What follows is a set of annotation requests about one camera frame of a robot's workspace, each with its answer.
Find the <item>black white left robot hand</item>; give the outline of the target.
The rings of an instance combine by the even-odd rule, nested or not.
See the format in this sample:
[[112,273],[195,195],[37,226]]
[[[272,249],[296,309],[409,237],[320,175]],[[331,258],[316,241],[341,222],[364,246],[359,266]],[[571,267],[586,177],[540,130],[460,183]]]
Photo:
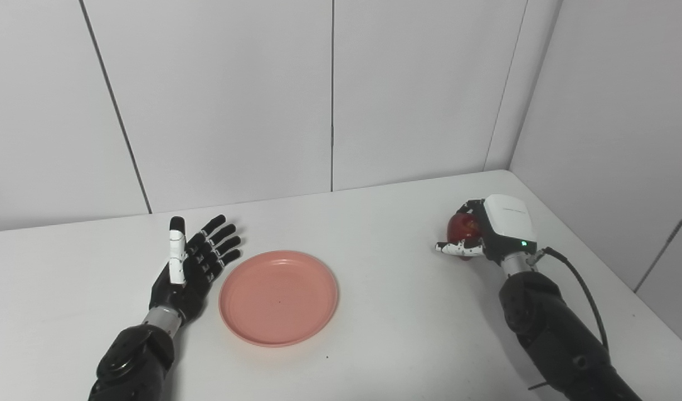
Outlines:
[[225,215],[212,218],[191,238],[183,217],[169,223],[169,256],[152,286],[148,307],[172,310],[185,325],[201,314],[213,283],[241,257],[241,238]]

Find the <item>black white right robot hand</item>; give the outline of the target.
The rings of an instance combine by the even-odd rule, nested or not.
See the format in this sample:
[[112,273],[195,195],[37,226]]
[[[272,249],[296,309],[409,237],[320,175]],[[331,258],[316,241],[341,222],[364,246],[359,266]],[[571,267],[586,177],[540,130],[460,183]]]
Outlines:
[[435,250],[446,255],[486,257],[498,264],[516,253],[533,255],[537,249],[526,203],[504,194],[467,200],[451,216],[446,241],[435,244]]

